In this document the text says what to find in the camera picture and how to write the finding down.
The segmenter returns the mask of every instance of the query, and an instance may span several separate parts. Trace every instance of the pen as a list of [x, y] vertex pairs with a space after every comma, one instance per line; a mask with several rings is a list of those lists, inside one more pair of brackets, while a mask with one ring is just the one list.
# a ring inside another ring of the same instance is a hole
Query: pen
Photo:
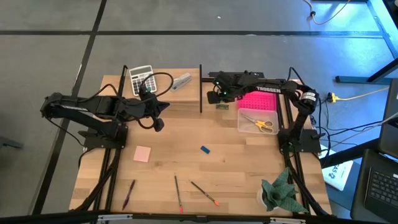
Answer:
[[220, 203], [218, 203], [216, 200], [214, 200], [212, 197], [210, 197], [210, 195], [208, 195], [204, 190], [202, 190], [199, 186], [197, 186], [193, 181], [191, 181], [191, 184], [193, 184], [197, 189], [199, 189], [204, 195], [206, 195], [206, 197], [208, 197], [210, 200], [212, 200], [214, 202], [214, 204], [216, 204], [217, 206], [220, 205]]
[[182, 209], [182, 204], [181, 204], [180, 191], [178, 190], [178, 183], [177, 183], [177, 176], [176, 175], [174, 175], [174, 180], [175, 180], [175, 188], [177, 189], [178, 203], [180, 204], [180, 213], [182, 214], [183, 209]]
[[135, 183], [136, 183], [136, 180], [132, 180], [131, 185], [130, 185], [130, 189], [129, 189], [129, 193], [127, 193], [126, 199], [124, 200], [122, 210], [124, 210], [126, 208], [126, 205], [129, 203], [131, 191], [132, 191], [132, 188], [134, 187]]

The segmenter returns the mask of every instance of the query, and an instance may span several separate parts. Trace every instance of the concrete floor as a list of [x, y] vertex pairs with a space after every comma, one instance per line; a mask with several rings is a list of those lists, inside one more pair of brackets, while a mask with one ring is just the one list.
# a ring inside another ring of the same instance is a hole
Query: concrete floor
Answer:
[[[0, 30], [91, 30], [100, 2], [3, 0]], [[384, 12], [377, 0], [372, 3], [377, 12]], [[341, 6], [315, 3], [317, 19], [322, 21]], [[309, 7], [303, 1], [291, 0], [113, 0], [106, 5], [99, 29], [378, 31], [363, 3], [349, 4], [324, 26], [308, 21], [308, 13]], [[390, 30], [394, 30], [388, 17], [384, 19], [390, 24]], [[21, 150], [8, 147], [0, 150], [3, 180], [0, 182], [0, 217], [25, 215], [32, 208], [57, 133], [56, 127], [40, 117], [39, 109], [45, 96], [55, 91], [70, 93], [87, 41], [87, 35], [0, 35], [0, 93], [3, 96], [0, 135], [25, 144]], [[79, 95], [92, 95], [98, 90], [103, 75], [120, 74], [124, 64], [191, 68], [201, 63], [203, 73], [255, 70], [269, 78], [285, 78], [293, 66], [306, 84], [322, 96], [333, 91], [340, 97], [349, 97], [384, 86], [336, 84], [334, 76], [369, 76], [392, 60], [389, 48], [380, 37], [97, 36]], [[330, 127], [345, 128], [381, 120], [386, 96], [384, 91], [330, 105]], [[352, 117], [361, 119], [353, 121]], [[76, 133], [83, 129], [71, 124], [68, 130]], [[344, 133], [333, 140], [342, 140], [351, 134]], [[349, 142], [360, 144], [378, 135], [379, 130], [373, 129]], [[339, 145], [335, 149], [349, 147]], [[80, 154], [81, 147], [66, 136], [44, 213], [67, 211]], [[346, 213], [333, 207], [334, 212], [346, 217]]]

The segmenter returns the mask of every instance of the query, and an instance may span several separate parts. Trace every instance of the artificial plant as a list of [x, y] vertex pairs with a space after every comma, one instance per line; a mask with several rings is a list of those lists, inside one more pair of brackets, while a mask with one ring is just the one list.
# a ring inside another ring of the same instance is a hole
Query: artificial plant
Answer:
[[262, 180], [262, 200], [267, 205], [267, 211], [272, 211], [275, 207], [280, 207], [291, 212], [308, 212], [301, 204], [292, 197], [297, 191], [294, 190], [294, 184], [288, 184], [289, 168], [279, 174], [274, 183], [270, 184]]

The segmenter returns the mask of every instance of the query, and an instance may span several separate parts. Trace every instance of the wooden tabletop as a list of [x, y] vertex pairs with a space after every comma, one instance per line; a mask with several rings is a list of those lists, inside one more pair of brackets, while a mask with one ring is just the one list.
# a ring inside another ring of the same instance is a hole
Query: wooden tabletop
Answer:
[[[191, 75], [199, 72], [198, 69], [155, 71], [167, 71], [176, 74], [174, 77], [185, 72]], [[118, 77], [104, 76], [101, 86], [113, 83], [118, 87]], [[142, 129], [136, 122], [128, 123], [129, 133], [121, 153], [111, 211], [179, 214], [174, 183], [176, 174], [184, 214], [290, 216], [291, 213], [283, 209], [267, 212], [256, 200], [261, 179], [273, 182], [285, 167], [279, 154], [277, 136], [239, 133], [235, 103], [229, 104], [229, 110], [216, 110], [215, 105], [208, 104], [206, 92], [212, 90], [211, 83], [203, 83], [203, 112], [200, 113], [198, 79], [198, 75], [193, 75], [187, 86], [160, 98], [171, 102], [171, 107], [160, 116], [165, 123], [161, 132]], [[160, 83], [156, 77], [158, 91], [165, 86], [163, 81], [167, 82], [162, 80]], [[125, 97], [132, 96], [129, 82], [126, 82], [124, 90]], [[297, 114], [293, 106], [292, 112], [294, 116]], [[137, 146], [152, 148], [148, 163], [133, 160]], [[205, 154], [200, 149], [202, 146], [211, 152]], [[95, 149], [81, 160], [71, 209], [79, 206], [96, 185], [103, 155], [104, 149]], [[319, 161], [312, 154], [300, 155], [307, 188], [323, 209], [331, 213]], [[122, 211], [133, 179], [137, 180], [136, 184], [126, 209]], [[214, 205], [190, 180], [219, 201], [220, 206]], [[101, 208], [104, 208], [106, 193], [107, 186]]]

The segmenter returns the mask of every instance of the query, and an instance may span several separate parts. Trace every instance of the calculator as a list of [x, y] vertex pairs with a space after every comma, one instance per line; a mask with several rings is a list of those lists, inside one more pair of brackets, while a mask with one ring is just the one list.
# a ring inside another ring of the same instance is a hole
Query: calculator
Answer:
[[[152, 66], [145, 65], [141, 67], [136, 67], [129, 70], [130, 72], [130, 79], [131, 79], [131, 87], [132, 93], [134, 96], [138, 96], [139, 87], [142, 84], [142, 81], [148, 76], [153, 74]], [[155, 77], [152, 76], [145, 81], [145, 86], [147, 87], [148, 91], [151, 93], [156, 92], [156, 82]]]

